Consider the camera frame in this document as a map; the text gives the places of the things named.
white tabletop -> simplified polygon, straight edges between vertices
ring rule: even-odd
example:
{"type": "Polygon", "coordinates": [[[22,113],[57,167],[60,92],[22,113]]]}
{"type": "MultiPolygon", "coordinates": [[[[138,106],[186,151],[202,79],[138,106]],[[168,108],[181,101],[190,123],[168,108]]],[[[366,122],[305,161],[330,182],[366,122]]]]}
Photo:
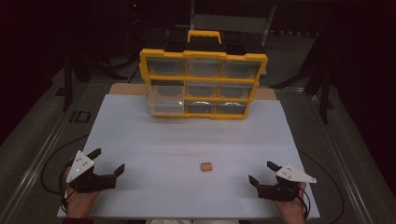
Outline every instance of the white tabletop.
{"type": "MultiPolygon", "coordinates": [[[[267,161],[304,170],[279,101],[258,100],[243,120],[153,118],[144,96],[106,96],[85,153],[96,148],[94,172],[125,163],[115,189],[98,197],[92,217],[252,219],[279,217],[257,197],[248,175],[274,185],[267,161]],[[200,165],[211,162],[213,170],[200,165]]],[[[319,217],[312,191],[309,217],[319,217]]]]}

